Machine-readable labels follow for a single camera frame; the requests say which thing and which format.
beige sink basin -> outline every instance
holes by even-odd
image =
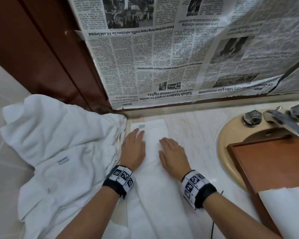
[[[263,109],[259,111],[263,113],[267,110],[269,109]],[[286,111],[287,110],[285,109],[280,110],[280,112],[282,113],[285,113]],[[220,131],[217,139],[217,155],[227,174],[242,189],[247,191],[246,185],[227,151],[227,145],[237,142],[259,141],[263,139],[282,137],[292,134],[288,130],[280,128],[277,124],[268,123],[264,119],[259,125],[253,128],[249,128],[242,123],[242,116],[243,114],[230,120]]]

hand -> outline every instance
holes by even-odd
[[[138,128],[132,131],[122,144],[120,165],[126,166],[134,172],[145,158],[145,142],[143,141],[144,131],[136,137]]]
[[[192,170],[184,148],[178,145],[173,139],[163,138],[159,142],[165,152],[159,151],[159,158],[163,168],[166,169],[171,176],[182,181],[184,175]]]

forearm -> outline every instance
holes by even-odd
[[[102,187],[56,239],[101,239],[119,198],[113,189]]]
[[[281,239],[217,192],[203,207],[227,239]]]

person's left hand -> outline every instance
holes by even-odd
[[[126,166],[134,172],[145,158],[145,141],[143,141],[144,131],[138,136],[138,128],[132,131],[122,144],[122,154],[120,165]]]

tile wall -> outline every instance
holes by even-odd
[[[5,122],[2,108],[23,101],[29,92],[0,66],[0,127]],[[0,239],[19,239],[23,224],[17,218],[20,187],[33,170],[9,147],[0,134]]]

